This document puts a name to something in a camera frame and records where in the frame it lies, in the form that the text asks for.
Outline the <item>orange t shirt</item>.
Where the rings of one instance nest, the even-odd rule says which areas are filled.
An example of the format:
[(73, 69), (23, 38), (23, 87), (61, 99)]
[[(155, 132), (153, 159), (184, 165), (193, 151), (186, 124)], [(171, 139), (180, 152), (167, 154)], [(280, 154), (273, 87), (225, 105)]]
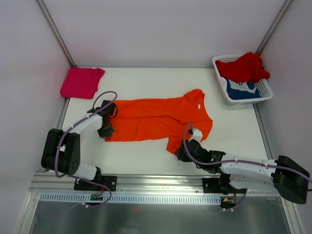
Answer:
[(188, 124), (199, 129), (206, 139), (213, 127), (213, 120), (205, 109), (205, 94), (193, 89), (181, 97), (117, 100), (117, 116), (111, 123), (114, 133), (107, 142), (131, 142), (167, 138), (167, 151), (175, 154)]

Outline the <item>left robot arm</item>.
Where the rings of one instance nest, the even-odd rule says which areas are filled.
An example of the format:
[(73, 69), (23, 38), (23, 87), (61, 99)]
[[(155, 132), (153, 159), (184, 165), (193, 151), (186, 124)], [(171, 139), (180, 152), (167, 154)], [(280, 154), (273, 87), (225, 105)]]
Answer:
[(90, 190), (99, 189), (102, 184), (101, 170), (81, 161), (81, 142), (93, 133), (97, 133), (101, 139), (111, 137), (115, 131), (111, 120), (117, 114), (117, 105), (104, 100), (100, 107), (92, 107), (82, 120), (71, 127), (51, 129), (44, 145), (41, 166), (58, 175), (85, 179), (85, 185)]

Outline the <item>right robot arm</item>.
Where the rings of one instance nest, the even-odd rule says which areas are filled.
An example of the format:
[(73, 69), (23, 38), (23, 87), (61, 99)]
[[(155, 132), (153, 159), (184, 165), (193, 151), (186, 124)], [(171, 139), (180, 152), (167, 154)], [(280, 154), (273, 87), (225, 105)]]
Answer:
[(219, 175), (202, 179), (205, 193), (228, 195), (257, 190), (277, 192), (296, 204), (307, 202), (312, 181), (310, 173), (287, 156), (271, 160), (238, 157), (222, 151), (208, 151), (194, 139), (183, 142), (175, 155), (180, 161), (193, 162), (198, 169)]

